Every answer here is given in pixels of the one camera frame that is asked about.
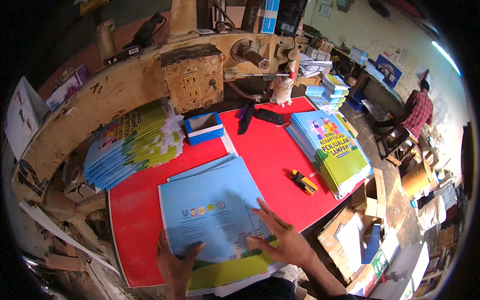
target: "electrical outlet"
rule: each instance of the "electrical outlet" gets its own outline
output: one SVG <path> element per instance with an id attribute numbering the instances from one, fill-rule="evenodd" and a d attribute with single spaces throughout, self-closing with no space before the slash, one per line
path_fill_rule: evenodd
<path id="1" fill-rule="evenodd" d="M 198 84 L 198 73 L 193 71 L 185 73 L 183 76 L 183 85 L 185 86 L 185 93 L 187 100 L 195 103 L 200 98 L 200 86 Z"/>

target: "wooden stool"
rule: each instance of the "wooden stool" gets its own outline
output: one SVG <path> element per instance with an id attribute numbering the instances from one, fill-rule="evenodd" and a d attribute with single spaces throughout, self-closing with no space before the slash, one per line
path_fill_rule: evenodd
<path id="1" fill-rule="evenodd" d="M 393 138 L 392 136 L 390 136 L 390 134 L 395 130 L 401 132 L 401 134 L 397 138 Z M 399 125 L 392 127 L 390 130 L 384 133 L 380 133 L 380 137 L 377 138 L 376 141 L 377 144 L 382 143 L 385 151 L 385 154 L 383 155 L 380 152 L 380 147 L 378 148 L 380 152 L 380 158 L 382 160 L 388 159 L 397 166 L 400 166 L 402 164 L 403 160 L 408 156 L 413 147 L 415 147 L 419 142 L 417 138 L 408 129 Z M 408 149 L 403 153 L 403 155 L 400 156 L 397 151 L 402 145 L 406 144 L 406 141 L 410 141 L 412 145 L 408 145 Z"/>

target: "yellow utility knife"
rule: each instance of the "yellow utility knife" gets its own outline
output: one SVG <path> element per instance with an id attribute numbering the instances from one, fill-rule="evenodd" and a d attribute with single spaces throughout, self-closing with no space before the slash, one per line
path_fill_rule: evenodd
<path id="1" fill-rule="evenodd" d="M 298 186 L 305 190 L 305 192 L 312 196 L 315 191 L 318 190 L 317 186 L 313 184 L 310 180 L 308 180 L 305 176 L 303 176 L 297 170 L 293 170 L 291 174 L 293 182 L 295 182 Z"/>

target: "fluorescent light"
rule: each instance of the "fluorescent light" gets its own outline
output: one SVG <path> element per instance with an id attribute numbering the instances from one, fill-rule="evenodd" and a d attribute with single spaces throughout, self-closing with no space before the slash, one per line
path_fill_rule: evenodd
<path id="1" fill-rule="evenodd" d="M 455 63 L 453 62 L 453 59 L 450 57 L 450 55 L 448 55 L 448 53 L 446 53 L 445 50 L 443 50 L 443 48 L 440 47 L 440 45 L 437 44 L 437 42 L 432 41 L 432 45 L 434 45 L 435 47 L 437 47 L 438 51 L 440 51 L 440 53 L 442 53 L 443 56 L 445 56 L 445 58 L 452 64 L 452 66 L 454 67 L 454 69 L 455 69 L 455 71 L 458 73 L 458 75 L 462 76 L 462 74 L 460 73 L 460 70 L 459 70 L 458 67 L 455 65 Z"/>

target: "red table surface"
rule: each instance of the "red table surface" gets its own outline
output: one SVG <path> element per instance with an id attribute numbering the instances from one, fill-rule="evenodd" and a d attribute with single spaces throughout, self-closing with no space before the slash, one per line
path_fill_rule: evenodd
<path id="1" fill-rule="evenodd" d="M 290 124 L 292 113 L 313 110 L 303 97 L 284 108 L 272 103 L 258 108 L 281 113 L 284 126 Z M 238 155 L 243 157 L 262 196 L 274 212 L 293 224 L 298 231 L 303 231 L 340 203 L 284 126 L 254 117 L 247 132 L 237 135 L 239 120 L 235 118 L 236 113 L 225 112 L 220 114 L 220 118 L 231 143 Z M 130 287 L 164 283 L 156 265 L 156 240 L 163 229 L 158 185 L 166 183 L 169 177 L 227 154 L 221 139 L 195 146 L 185 143 L 183 153 L 178 158 L 135 173 L 109 191 L 110 220 L 117 258 Z M 318 186 L 313 196 L 308 196 L 289 178 L 288 174 L 293 169 Z"/>

